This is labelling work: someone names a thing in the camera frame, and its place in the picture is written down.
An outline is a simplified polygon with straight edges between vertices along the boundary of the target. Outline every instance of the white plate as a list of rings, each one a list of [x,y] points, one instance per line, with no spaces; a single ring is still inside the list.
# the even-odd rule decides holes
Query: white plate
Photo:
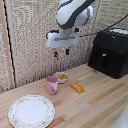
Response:
[[[53,120],[55,109],[50,100],[39,95],[27,95],[16,100],[8,117],[15,128],[45,128]]]
[[[67,74],[64,73],[64,72],[56,72],[56,73],[54,73],[54,76],[58,77],[60,74],[65,74],[65,75],[67,75]],[[67,78],[64,79],[64,80],[60,80],[60,79],[58,79],[58,83],[64,84],[64,83],[67,82],[67,80],[68,80],[68,75],[67,75]]]

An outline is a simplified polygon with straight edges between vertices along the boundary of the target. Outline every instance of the small cup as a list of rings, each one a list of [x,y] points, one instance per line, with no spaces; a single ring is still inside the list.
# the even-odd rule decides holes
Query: small cup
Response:
[[[48,76],[46,83],[46,92],[50,95],[55,95],[57,92],[58,78],[55,76]]]

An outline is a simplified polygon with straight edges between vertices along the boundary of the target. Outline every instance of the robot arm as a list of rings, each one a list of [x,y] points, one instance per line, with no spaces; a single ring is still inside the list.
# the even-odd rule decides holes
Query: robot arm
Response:
[[[46,46],[57,48],[75,45],[79,42],[79,29],[93,17],[93,8],[89,6],[95,0],[60,0],[56,21],[60,30],[47,34]]]
[[[84,25],[90,21],[93,16],[93,8],[88,6],[94,1],[95,0],[60,0],[56,15],[60,28],[66,30],[73,26]]]

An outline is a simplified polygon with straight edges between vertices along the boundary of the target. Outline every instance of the black appliance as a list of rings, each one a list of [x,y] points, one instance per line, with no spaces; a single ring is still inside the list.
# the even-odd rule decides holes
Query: black appliance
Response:
[[[127,74],[128,34],[114,30],[99,32],[93,42],[88,66],[115,79]]]

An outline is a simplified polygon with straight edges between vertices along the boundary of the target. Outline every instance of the orange object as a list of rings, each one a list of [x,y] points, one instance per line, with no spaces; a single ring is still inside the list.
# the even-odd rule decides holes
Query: orange object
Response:
[[[84,88],[82,88],[80,85],[78,85],[76,83],[71,84],[70,87],[73,88],[78,93],[84,92]]]
[[[61,79],[61,80],[64,80],[66,78],[67,78],[67,75],[65,75],[65,74],[61,74],[58,76],[58,79]]]

